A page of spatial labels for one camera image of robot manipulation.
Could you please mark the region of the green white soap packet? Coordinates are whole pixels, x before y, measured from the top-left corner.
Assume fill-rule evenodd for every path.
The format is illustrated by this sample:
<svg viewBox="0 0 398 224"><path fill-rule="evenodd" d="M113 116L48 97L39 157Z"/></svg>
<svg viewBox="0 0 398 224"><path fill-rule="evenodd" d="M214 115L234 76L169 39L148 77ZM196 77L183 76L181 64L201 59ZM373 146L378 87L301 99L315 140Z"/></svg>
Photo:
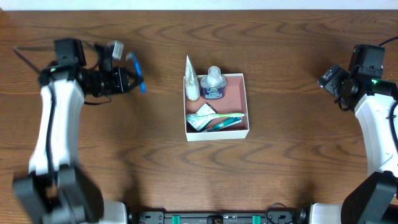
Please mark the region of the green white soap packet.
<svg viewBox="0 0 398 224"><path fill-rule="evenodd" d="M205 103L195 114L187 114L187 122L198 132L203 131L208 124L210 123L211 119L207 118L195 118L196 116L205 116L209 114L215 114L216 110Z"/></svg>

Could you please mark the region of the green white toothbrush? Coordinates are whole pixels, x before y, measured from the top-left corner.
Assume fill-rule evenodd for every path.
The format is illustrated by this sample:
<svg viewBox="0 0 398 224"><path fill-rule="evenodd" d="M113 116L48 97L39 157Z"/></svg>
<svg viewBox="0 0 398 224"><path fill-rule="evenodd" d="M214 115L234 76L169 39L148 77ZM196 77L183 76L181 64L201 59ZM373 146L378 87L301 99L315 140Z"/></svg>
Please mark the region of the green white toothbrush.
<svg viewBox="0 0 398 224"><path fill-rule="evenodd" d="M226 114L206 114L206 115L197 115L197 114L188 114L186 115L187 121L200 121L200 120L212 120L216 118L241 118L244 116L244 113L226 113Z"/></svg>

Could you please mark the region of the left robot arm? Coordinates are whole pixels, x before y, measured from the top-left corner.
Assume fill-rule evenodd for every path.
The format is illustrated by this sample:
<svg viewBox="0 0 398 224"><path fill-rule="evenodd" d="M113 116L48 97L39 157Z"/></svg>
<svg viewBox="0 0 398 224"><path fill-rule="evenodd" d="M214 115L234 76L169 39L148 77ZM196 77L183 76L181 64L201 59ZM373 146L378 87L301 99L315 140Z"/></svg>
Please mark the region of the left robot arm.
<svg viewBox="0 0 398 224"><path fill-rule="evenodd" d="M33 223L134 223L124 202L105 200L84 173L78 153L80 113L86 96L110 97L143 84L138 68L115 67L123 44L93 44L96 64L88 68L86 42L73 38L54 42L55 60L39 70L42 117L27 177L12 188Z"/></svg>

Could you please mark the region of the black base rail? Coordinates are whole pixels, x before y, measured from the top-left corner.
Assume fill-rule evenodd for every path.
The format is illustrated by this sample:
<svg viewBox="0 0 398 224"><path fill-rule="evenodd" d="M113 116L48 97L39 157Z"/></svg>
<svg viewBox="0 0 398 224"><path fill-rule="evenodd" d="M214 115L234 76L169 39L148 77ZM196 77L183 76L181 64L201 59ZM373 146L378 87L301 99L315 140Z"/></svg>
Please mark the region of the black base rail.
<svg viewBox="0 0 398 224"><path fill-rule="evenodd" d="M272 208L260 213L242 212L130 212L131 224L304 224L309 222L306 209Z"/></svg>

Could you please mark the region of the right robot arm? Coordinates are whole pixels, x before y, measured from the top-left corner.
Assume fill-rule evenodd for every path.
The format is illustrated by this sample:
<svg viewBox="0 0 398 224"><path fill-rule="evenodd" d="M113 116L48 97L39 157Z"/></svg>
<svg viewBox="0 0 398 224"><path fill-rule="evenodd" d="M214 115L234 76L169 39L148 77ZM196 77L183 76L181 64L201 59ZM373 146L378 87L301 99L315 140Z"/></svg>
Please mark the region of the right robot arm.
<svg viewBox="0 0 398 224"><path fill-rule="evenodd" d="M397 223L397 85L382 79L382 45L355 45L347 70L334 64L318 81L363 134L367 178L341 204L314 203L308 223Z"/></svg>

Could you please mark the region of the blue disposable razor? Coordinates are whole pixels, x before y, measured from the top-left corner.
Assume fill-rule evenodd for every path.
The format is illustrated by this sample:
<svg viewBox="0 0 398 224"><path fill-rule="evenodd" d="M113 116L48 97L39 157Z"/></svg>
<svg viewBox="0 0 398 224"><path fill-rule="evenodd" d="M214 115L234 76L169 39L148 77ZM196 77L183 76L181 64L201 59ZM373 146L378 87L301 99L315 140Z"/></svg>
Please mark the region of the blue disposable razor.
<svg viewBox="0 0 398 224"><path fill-rule="evenodd" d="M137 76L141 77L141 78L144 78L143 74L142 74L141 66L140 66L140 63L138 61L136 53L135 52L129 52L126 55L126 60L131 60L133 65L134 65L134 69L135 69L135 71L137 73ZM140 90L141 90L141 93L146 93L146 84L144 83L144 81L142 81L140 83Z"/></svg>

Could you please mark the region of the white floral lotion tube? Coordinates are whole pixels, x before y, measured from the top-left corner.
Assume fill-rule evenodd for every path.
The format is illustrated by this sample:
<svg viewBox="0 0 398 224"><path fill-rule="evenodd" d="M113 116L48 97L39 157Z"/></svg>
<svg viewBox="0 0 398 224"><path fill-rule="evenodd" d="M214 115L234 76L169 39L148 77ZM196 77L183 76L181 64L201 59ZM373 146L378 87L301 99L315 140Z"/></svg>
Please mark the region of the white floral lotion tube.
<svg viewBox="0 0 398 224"><path fill-rule="evenodd" d="M195 101L200 97L198 78L188 55L185 66L185 95L190 101Z"/></svg>

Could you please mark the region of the small toothpaste tube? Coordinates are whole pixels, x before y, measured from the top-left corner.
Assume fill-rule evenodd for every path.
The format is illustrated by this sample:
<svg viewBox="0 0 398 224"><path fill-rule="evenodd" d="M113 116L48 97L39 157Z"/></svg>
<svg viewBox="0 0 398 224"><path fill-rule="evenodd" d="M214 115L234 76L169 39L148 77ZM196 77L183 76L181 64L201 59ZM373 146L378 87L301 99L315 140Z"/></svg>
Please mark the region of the small toothpaste tube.
<svg viewBox="0 0 398 224"><path fill-rule="evenodd" d="M214 126L212 126L210 128L203 130L203 132L209 133L209 132L219 131L224 128L233 126L235 124L239 124L241 122L242 122L242 119L240 117L231 117L231 118L225 119L225 120L215 124Z"/></svg>

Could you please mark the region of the clear blue sanitizer bottle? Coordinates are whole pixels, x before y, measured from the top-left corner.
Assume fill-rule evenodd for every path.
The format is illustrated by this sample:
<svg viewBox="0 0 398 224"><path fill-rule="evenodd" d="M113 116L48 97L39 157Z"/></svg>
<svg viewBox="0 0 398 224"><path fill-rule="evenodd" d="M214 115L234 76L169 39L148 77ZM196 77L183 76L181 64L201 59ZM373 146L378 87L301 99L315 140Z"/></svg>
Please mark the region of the clear blue sanitizer bottle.
<svg viewBox="0 0 398 224"><path fill-rule="evenodd" d="M226 79L217 66L208 69L208 74L200 80L201 96L207 100L218 100L225 95Z"/></svg>

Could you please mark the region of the white cardboard box pink inside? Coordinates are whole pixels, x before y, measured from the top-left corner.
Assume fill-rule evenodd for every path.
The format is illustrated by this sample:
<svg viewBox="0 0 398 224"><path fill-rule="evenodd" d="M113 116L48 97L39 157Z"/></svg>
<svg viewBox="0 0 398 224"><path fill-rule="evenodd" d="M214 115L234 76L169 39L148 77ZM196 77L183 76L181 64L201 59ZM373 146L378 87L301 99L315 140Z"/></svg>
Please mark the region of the white cardboard box pink inside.
<svg viewBox="0 0 398 224"><path fill-rule="evenodd" d="M219 131L206 133L196 131L192 125L185 123L185 135L187 141L210 141L225 139L244 139L250 130L248 104L246 99L246 87L242 73L225 74L225 96L218 100L206 100L199 98L196 101L187 99L183 94L184 115L196 113L205 103L209 104L217 113L244 113L242 121Z"/></svg>

